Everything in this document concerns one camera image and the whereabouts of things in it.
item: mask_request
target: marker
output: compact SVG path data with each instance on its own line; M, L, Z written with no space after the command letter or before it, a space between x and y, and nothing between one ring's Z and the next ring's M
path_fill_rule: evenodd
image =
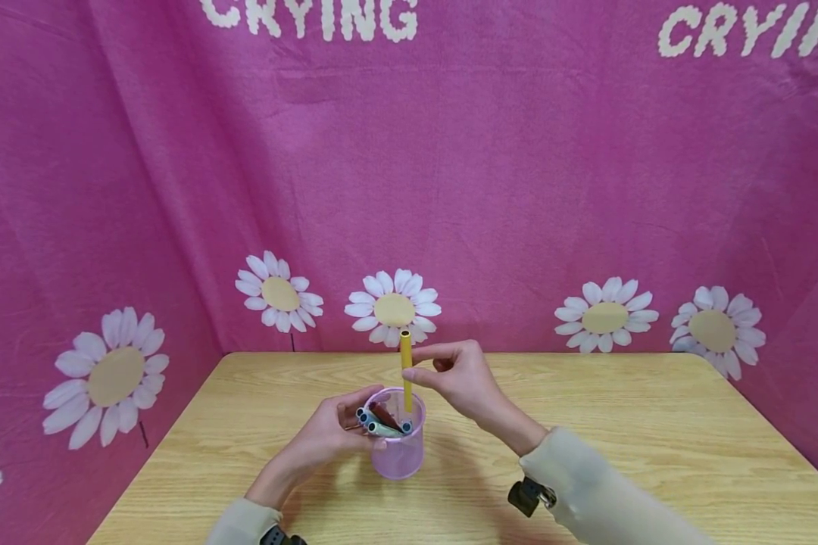
M411 333L409 329L400 331L400 368L409 369L411 367ZM403 409L407 414L411 414L411 383L403 379Z

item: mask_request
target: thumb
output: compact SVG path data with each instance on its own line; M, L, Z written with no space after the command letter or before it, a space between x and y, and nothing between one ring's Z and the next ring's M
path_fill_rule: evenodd
M403 378L414 385L424 386L425 388L436 391L439 391L439 381L442 380L442 377L435 372L427 371L427 369L421 369L419 367L403 369Z

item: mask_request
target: finger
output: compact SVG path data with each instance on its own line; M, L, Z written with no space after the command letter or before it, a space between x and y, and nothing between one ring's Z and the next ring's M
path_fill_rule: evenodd
M333 401L335 401L338 405L345 406L348 411L356 411L357 408L364 405L364 403L366 403L367 400L373 396L373 394L382 390L383 388L385 388L385 386L369 385L360 390L352 391L350 394L343 394L341 396L333 397Z
M459 343L439 343L419 346L411 351L411 361L413 365L418 365L425 360L456 360L461 355L461 351L466 350L470 344L476 341L461 341Z

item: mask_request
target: sleeve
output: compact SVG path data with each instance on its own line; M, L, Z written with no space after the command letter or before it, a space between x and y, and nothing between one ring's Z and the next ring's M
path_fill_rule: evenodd
M634 485L593 448L554 428L520 459L524 474L557 496L554 520L586 545L714 545Z
M222 512L206 545L258 545L264 534L281 521L281 512L240 498Z

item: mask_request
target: black wrist device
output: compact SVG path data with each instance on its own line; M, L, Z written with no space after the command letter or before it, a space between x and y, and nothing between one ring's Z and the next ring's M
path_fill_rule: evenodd
M285 534L278 526L273 526L270 531L261 538L260 545L309 545L304 538L299 535Z

